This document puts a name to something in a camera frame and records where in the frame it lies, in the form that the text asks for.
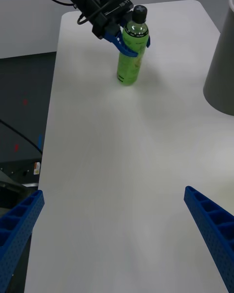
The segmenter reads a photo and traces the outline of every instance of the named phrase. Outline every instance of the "gray trash can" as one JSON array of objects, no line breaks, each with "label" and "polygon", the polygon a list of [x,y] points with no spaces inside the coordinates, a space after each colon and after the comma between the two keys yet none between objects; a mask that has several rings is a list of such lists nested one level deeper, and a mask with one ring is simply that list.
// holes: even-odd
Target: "gray trash can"
[{"label": "gray trash can", "polygon": [[203,93],[211,106],[234,115],[234,0],[229,6]]}]

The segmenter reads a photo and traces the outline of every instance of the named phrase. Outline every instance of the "bottle label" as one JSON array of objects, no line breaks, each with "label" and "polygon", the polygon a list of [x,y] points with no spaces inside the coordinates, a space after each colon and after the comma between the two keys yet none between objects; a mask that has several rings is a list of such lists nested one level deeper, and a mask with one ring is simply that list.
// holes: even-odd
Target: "bottle label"
[{"label": "bottle label", "polygon": [[127,26],[123,29],[123,41],[133,51],[138,53],[136,58],[131,58],[120,53],[118,61],[118,79],[125,84],[133,84],[138,77],[142,57],[149,39],[149,31],[136,35],[129,31]]}]

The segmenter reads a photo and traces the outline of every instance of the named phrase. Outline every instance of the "sticker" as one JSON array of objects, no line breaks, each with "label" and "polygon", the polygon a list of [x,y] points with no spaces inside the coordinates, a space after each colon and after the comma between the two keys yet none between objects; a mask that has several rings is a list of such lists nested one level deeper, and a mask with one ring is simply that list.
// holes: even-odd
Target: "sticker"
[{"label": "sticker", "polygon": [[39,175],[40,174],[40,162],[36,162],[34,164],[34,171],[33,171],[34,175]]}]

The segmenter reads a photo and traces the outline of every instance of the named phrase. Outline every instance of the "gray floor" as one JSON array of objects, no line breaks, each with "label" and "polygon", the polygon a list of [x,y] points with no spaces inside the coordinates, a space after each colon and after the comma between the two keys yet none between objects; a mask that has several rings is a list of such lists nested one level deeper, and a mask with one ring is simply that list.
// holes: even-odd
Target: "gray floor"
[{"label": "gray floor", "polygon": [[[55,58],[56,53],[47,53],[0,60],[0,118],[35,144],[40,135],[44,142]],[[36,149],[0,124],[0,162],[39,157]]]}]

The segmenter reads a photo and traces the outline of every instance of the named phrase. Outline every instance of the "green bottle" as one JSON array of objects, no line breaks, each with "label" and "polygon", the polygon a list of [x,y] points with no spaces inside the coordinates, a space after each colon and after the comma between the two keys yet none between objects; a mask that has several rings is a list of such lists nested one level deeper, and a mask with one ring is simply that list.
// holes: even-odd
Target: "green bottle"
[{"label": "green bottle", "polygon": [[149,39],[149,29],[145,24],[147,8],[143,5],[135,6],[132,21],[123,28],[123,41],[133,51],[138,53],[136,58],[130,58],[122,53],[119,55],[117,78],[124,85],[133,84],[140,71],[141,61]]}]

